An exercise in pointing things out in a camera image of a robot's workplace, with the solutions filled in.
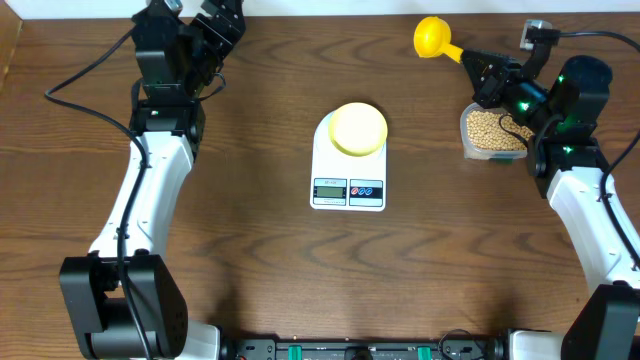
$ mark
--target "yellow bowl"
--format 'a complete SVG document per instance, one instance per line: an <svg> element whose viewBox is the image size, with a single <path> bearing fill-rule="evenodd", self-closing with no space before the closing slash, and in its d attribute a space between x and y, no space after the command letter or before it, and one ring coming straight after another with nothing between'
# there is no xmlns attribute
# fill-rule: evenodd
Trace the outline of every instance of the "yellow bowl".
<svg viewBox="0 0 640 360"><path fill-rule="evenodd" d="M336 110L329 120L331 143L349 156L367 156L387 141L387 122L378 109L350 103Z"/></svg>

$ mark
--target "soybean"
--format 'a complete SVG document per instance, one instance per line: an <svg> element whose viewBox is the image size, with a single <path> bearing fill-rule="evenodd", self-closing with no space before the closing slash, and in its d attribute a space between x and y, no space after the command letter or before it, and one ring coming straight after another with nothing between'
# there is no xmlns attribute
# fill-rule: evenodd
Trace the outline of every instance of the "soybean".
<svg viewBox="0 0 640 360"><path fill-rule="evenodd" d="M526 150L525 146L511 134L508 134L498 125L498 119L503 114L494 114L487 111L472 111L467 116L467 133L471 143L484 150L494 151L521 151ZM533 132L526 126L518 126L511 120L510 116L502 119L502 126L505 129L519 134L525 139L529 139Z"/></svg>

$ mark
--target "digital kitchen scale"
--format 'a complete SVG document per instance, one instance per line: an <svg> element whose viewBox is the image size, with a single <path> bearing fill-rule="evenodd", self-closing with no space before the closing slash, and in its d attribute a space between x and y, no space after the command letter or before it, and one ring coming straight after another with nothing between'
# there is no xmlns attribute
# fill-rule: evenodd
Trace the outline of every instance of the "digital kitchen scale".
<svg viewBox="0 0 640 360"><path fill-rule="evenodd" d="M321 210L382 211L387 198L386 122L382 114L373 108L384 122L384 138L379 141L381 145L375 145L377 149L365 156L347 155L345 152L348 149L344 152L338 149L341 144L336 142L336 138L340 140L340 137L335 136L332 141L329 129L332 116L341 109L325 116L316 129L309 199L311 207ZM361 140L362 132L371 131L366 129L366 124L365 119L358 126L352 123L339 131L352 132L352 136Z"/></svg>

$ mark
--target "clear plastic container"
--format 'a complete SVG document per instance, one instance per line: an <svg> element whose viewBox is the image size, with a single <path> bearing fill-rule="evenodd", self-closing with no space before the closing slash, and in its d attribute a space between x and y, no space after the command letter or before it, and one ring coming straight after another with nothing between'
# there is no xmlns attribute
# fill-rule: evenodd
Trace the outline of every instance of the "clear plastic container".
<svg viewBox="0 0 640 360"><path fill-rule="evenodd" d="M464 110L460 117L460 133L462 135L462 145L464 146L464 157L467 159L478 160L514 160L527 157L527 150L516 151L499 151L499 150L484 150L479 149L469 139L469 133L467 132L467 117L472 111L491 112L494 114L506 114L507 111L501 108L498 109L483 109L480 105L473 103Z"/></svg>

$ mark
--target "green connector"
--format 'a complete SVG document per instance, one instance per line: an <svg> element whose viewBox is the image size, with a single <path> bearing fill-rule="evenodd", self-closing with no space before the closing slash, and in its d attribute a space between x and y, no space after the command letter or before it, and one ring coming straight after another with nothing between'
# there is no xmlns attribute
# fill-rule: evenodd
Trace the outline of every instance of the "green connector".
<svg viewBox="0 0 640 360"><path fill-rule="evenodd" d="M418 348L418 360L431 360L431 348L430 347L419 347Z"/></svg>
<svg viewBox="0 0 640 360"><path fill-rule="evenodd" d="M289 346L289 360L302 360L302 346Z"/></svg>

